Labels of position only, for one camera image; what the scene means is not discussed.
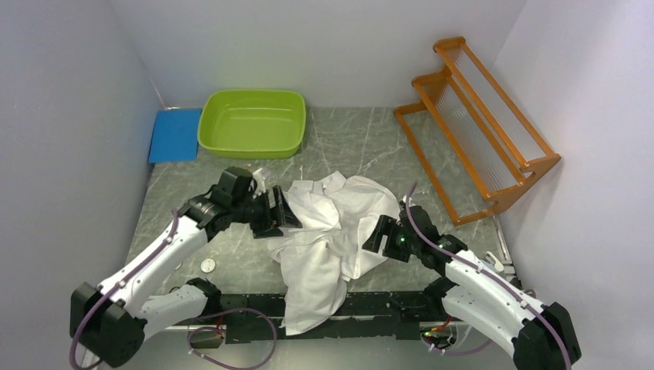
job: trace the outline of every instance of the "white round disc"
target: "white round disc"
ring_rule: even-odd
[[[208,274],[212,272],[216,268],[216,261],[207,258],[206,260],[202,261],[202,264],[200,264],[200,270],[202,272]]]

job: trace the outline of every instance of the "towel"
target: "towel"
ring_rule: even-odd
[[[304,333],[327,320],[346,299],[346,282],[386,260],[362,249],[380,215],[399,218],[397,199],[371,179],[334,172],[320,181],[294,181],[286,193],[301,229],[268,242],[288,287],[282,327]]]

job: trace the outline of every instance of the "white garment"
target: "white garment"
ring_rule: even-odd
[[[361,176],[334,172],[320,181],[294,181],[286,194],[302,229],[269,239],[270,256],[281,264],[288,287],[282,327],[286,335],[308,331],[327,320],[346,298],[346,282],[386,260],[364,251],[379,216],[399,217],[397,199]]]

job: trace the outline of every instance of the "green plastic bin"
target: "green plastic bin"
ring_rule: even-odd
[[[296,92],[223,90],[202,109],[197,141],[226,158],[287,158],[305,133],[305,100]]]

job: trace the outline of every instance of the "marble surface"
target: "marble surface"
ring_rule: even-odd
[[[446,192],[460,214],[484,207],[456,154],[428,113],[406,117],[408,124],[432,163]],[[492,251],[500,256],[500,242],[492,219],[454,228],[440,199],[433,190],[408,140],[399,127],[393,108],[311,108],[302,148],[283,160],[233,160],[218,158],[199,149],[197,160],[160,163],[154,167],[143,203],[143,210],[132,241],[128,261],[145,249],[170,222],[173,208],[216,183],[229,167],[266,167],[270,184],[286,190],[293,180],[320,180],[334,171],[344,176],[361,175],[388,187],[398,199],[410,184],[418,185],[413,201],[429,212],[441,233],[453,234],[467,243],[477,256]],[[182,267],[165,280],[158,294],[185,281],[208,278],[224,293],[283,293],[286,286],[279,265],[267,253],[266,240],[253,240],[247,225],[233,224],[217,235],[209,245],[191,255]],[[205,258],[213,258],[217,267],[209,274],[200,270]],[[438,278],[412,257],[408,264],[388,260],[356,281],[350,291],[422,290]]]

